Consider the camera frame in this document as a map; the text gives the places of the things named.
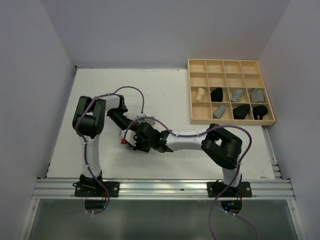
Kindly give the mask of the grey striped underwear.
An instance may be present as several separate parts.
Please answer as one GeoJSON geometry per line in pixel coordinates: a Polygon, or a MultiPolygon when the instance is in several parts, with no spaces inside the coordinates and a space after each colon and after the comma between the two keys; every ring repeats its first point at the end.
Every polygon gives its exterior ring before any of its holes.
{"type": "Polygon", "coordinates": [[[147,123],[147,124],[153,126],[156,124],[154,117],[147,116],[146,114],[138,114],[138,115],[136,115],[135,119],[136,119],[135,122],[137,125],[142,124],[142,123],[147,123]]]}

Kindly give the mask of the beige underwear with navy trim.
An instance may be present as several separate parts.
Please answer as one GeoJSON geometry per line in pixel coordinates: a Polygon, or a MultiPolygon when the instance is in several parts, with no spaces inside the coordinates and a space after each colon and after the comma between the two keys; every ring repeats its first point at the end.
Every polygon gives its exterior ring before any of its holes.
{"type": "Polygon", "coordinates": [[[194,98],[195,102],[203,102],[205,98],[205,89],[202,87],[199,87],[196,91],[196,96],[194,98]]]}

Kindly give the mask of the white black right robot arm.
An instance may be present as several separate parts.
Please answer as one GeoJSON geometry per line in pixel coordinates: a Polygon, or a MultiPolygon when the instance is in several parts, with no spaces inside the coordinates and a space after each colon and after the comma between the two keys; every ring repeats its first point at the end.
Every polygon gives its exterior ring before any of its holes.
{"type": "Polygon", "coordinates": [[[223,192],[235,196],[241,190],[241,174],[237,170],[243,141],[230,131],[212,123],[207,129],[196,132],[158,131],[143,122],[123,130],[121,142],[134,150],[148,153],[150,149],[160,153],[182,150],[203,151],[222,168],[223,192]]]}

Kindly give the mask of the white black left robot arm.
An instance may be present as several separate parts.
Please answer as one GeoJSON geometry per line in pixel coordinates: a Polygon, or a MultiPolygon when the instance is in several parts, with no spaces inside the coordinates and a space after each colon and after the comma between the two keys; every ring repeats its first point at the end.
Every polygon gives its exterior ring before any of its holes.
{"type": "Polygon", "coordinates": [[[86,188],[92,196],[103,193],[102,169],[99,160],[99,138],[109,117],[121,130],[125,130],[131,120],[124,116],[128,112],[125,98],[112,94],[102,98],[81,96],[72,119],[72,127],[80,137],[83,151],[83,172],[79,177],[78,187],[86,188]]]}

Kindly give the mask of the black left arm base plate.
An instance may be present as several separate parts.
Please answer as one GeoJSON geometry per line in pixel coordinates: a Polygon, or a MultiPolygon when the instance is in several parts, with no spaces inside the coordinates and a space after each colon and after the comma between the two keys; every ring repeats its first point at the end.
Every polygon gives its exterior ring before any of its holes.
{"type": "MultiPolygon", "coordinates": [[[[118,181],[104,181],[104,187],[108,190],[107,197],[117,198],[120,190],[120,183],[118,181]]],[[[103,197],[106,195],[105,189],[98,184],[97,187],[84,186],[78,181],[72,184],[75,187],[74,196],[84,198],[103,197]]]]}

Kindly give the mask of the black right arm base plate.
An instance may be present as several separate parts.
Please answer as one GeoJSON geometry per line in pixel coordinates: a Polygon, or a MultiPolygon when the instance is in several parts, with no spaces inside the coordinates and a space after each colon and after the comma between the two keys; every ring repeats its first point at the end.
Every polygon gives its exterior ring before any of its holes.
{"type": "MultiPolygon", "coordinates": [[[[206,183],[209,198],[216,198],[227,187],[222,181],[209,181],[206,183]]],[[[240,182],[237,187],[230,186],[220,197],[222,198],[251,198],[253,196],[251,185],[248,181],[240,182]]]]}

